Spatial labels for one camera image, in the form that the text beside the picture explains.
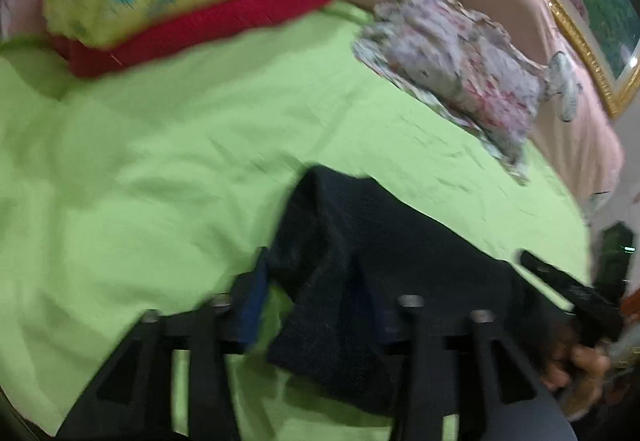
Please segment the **person's right hand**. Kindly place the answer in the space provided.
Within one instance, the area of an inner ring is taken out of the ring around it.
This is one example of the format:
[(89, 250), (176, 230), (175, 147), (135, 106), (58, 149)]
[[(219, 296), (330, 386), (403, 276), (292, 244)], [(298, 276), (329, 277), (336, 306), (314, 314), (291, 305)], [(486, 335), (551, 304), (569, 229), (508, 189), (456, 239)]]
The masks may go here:
[(572, 385), (576, 397), (597, 399), (611, 367), (611, 359), (602, 347), (578, 343), (573, 328), (563, 326), (554, 335), (540, 379), (549, 390)]

